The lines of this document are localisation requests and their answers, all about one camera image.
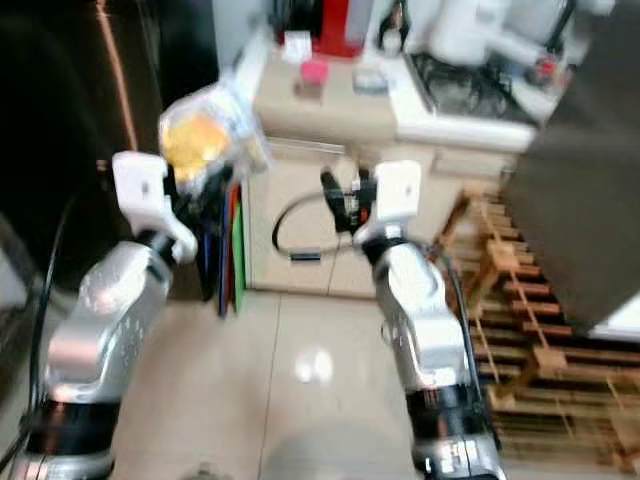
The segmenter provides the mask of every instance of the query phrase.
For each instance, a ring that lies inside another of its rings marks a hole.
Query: gas stove
[[[406,61],[433,113],[536,125],[511,95],[511,78],[497,68],[449,65],[428,53],[407,55]]]

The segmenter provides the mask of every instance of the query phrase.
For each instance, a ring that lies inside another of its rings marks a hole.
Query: pink item
[[[308,60],[300,67],[300,76],[305,83],[324,85],[329,76],[329,65],[327,62]]]

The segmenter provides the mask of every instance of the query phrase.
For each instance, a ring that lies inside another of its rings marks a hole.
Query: wooden crate
[[[462,195],[439,243],[463,278],[503,455],[631,472],[640,458],[638,345],[573,332],[499,197]]]

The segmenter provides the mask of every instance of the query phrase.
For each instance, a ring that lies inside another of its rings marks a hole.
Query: black refrigerator
[[[109,185],[123,149],[157,152],[175,99],[215,82],[212,2],[9,1],[0,4],[0,213],[46,268],[69,196],[56,284],[74,290],[129,235]]]
[[[506,196],[570,323],[640,340],[640,1],[621,0]]]

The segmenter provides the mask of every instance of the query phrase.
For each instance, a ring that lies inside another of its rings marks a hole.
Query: white countertop
[[[235,79],[239,91],[250,101],[258,91],[268,53],[275,48],[266,26],[245,47]],[[536,128],[525,124],[432,114],[424,107],[403,58],[387,58],[376,50],[366,50],[358,62],[378,67],[389,78],[398,140],[523,152],[537,133]]]

